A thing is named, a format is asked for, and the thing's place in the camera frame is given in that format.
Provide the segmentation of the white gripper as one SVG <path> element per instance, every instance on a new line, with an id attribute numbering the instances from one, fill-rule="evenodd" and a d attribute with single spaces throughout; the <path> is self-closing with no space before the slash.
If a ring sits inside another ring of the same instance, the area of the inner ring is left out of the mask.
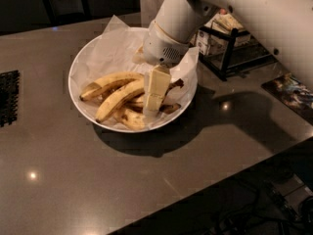
<path id="1" fill-rule="evenodd" d="M 144 78 L 143 113 L 146 117 L 157 115 L 171 81 L 168 67 L 178 65 L 188 49 L 189 44 L 172 39 L 156 21 L 150 23 L 143 40 L 143 56 L 155 67 L 146 72 Z"/>

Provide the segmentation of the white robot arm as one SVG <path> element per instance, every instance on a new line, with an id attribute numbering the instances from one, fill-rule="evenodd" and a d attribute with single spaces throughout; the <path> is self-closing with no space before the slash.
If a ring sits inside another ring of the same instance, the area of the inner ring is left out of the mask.
<path id="1" fill-rule="evenodd" d="M 313 0 L 164 0 L 143 40 L 145 61 L 178 65 L 192 36 L 220 9 L 304 85 L 313 87 Z"/>

